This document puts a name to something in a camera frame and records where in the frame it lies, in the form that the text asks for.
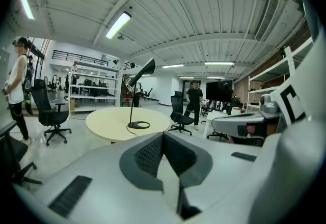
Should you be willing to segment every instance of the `white sleeveless shirt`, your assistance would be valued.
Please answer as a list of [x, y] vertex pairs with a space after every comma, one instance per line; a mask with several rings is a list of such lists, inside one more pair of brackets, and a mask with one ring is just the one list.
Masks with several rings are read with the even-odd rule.
[[21, 79], [21, 83], [18, 84], [18, 86], [13, 89], [11, 91], [11, 93], [8, 95], [8, 98], [9, 98], [9, 103], [10, 104], [17, 104], [17, 103], [20, 103], [22, 101], [24, 101], [24, 93], [22, 91], [22, 84], [24, 83], [25, 81], [25, 76], [26, 76], [26, 71], [27, 71], [27, 56], [26, 55], [21, 55], [19, 56], [19, 58], [17, 58], [12, 70], [11, 70], [11, 73], [10, 73], [10, 76], [9, 76], [9, 79], [8, 79], [8, 83], [9, 84], [12, 84], [13, 81], [15, 80], [16, 76], [17, 76], [17, 73], [18, 73], [18, 62], [20, 59], [23, 59], [25, 61], [25, 67], [24, 67], [24, 74], [23, 74], [23, 77]]

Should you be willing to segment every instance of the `brick wall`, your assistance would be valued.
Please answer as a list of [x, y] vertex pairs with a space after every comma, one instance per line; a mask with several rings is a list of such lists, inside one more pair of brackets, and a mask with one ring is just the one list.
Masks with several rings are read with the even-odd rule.
[[[300, 29], [293, 35], [291, 39], [289, 39], [285, 46], [289, 46], [291, 48], [291, 51], [295, 51], [298, 47], [300, 47], [306, 40], [310, 38], [310, 31], [307, 22], [305, 22]], [[267, 68], [275, 65], [278, 61], [280, 61], [281, 54], [280, 50], [275, 53], [270, 59], [268, 59], [265, 63], [263, 63], [259, 68], [257, 68], [254, 72], [250, 74], [250, 77], [254, 77], [258, 75], [259, 73], [263, 72]], [[276, 87], [281, 85], [284, 82], [284, 76], [280, 76], [278, 78], [275, 78], [269, 82], [266, 82], [264, 84], [265, 88], [270, 87]], [[253, 89], [259, 89], [261, 83], [256, 81], [251, 81], [250, 87]], [[234, 93], [241, 98], [242, 103], [247, 103], [248, 100], [248, 77], [245, 77], [244, 79], [240, 80], [236, 84], [234, 84]], [[251, 98], [251, 101], [254, 101], [256, 99], [259, 100], [260, 95], [254, 95]]]

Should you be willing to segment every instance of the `lamp shade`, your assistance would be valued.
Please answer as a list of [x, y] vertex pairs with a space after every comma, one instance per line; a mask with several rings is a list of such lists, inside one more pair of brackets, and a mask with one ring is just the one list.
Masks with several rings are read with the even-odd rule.
[[151, 58], [139, 73], [130, 81], [129, 85], [133, 87], [143, 74], [153, 74], [155, 71], [155, 60]]

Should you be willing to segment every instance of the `air vent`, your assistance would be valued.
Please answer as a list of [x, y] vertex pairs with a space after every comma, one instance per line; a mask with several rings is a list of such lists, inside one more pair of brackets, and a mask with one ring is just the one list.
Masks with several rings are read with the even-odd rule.
[[259, 29], [257, 31], [257, 34], [255, 36], [255, 40], [262, 41], [264, 36], [266, 35], [266, 32], [268, 31], [268, 28], [273, 21], [277, 8], [279, 7], [280, 0], [268, 0], [266, 11], [264, 13], [264, 16], [261, 20]]

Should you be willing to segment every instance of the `monitor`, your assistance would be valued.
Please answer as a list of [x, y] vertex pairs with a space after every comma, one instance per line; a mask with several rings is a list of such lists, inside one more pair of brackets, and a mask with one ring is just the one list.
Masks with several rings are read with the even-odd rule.
[[206, 84], [206, 99], [231, 102], [232, 98], [232, 81], [218, 81]]

